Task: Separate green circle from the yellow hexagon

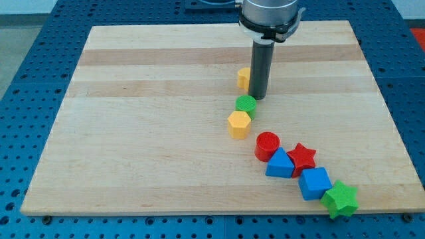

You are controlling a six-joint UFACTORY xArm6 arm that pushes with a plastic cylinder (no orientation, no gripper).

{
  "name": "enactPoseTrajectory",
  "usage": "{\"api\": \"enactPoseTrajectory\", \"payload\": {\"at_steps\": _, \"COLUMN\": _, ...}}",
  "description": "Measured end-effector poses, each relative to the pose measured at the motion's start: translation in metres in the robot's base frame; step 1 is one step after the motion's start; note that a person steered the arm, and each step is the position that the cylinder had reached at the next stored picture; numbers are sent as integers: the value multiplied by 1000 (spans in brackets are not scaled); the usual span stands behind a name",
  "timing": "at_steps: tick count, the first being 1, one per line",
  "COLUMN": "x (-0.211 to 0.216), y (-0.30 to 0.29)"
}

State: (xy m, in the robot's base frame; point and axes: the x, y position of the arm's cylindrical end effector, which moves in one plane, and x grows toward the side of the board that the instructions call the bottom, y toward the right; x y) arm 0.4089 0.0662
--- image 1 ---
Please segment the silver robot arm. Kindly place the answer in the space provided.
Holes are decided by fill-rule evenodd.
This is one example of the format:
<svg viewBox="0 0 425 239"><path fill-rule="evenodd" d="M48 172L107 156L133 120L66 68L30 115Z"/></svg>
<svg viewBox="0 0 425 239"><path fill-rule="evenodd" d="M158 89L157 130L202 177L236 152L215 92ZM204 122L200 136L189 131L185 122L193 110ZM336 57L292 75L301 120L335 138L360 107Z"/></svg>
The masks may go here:
<svg viewBox="0 0 425 239"><path fill-rule="evenodd" d="M251 23L278 26L290 22L298 12L298 0L243 0L242 15Z"/></svg>

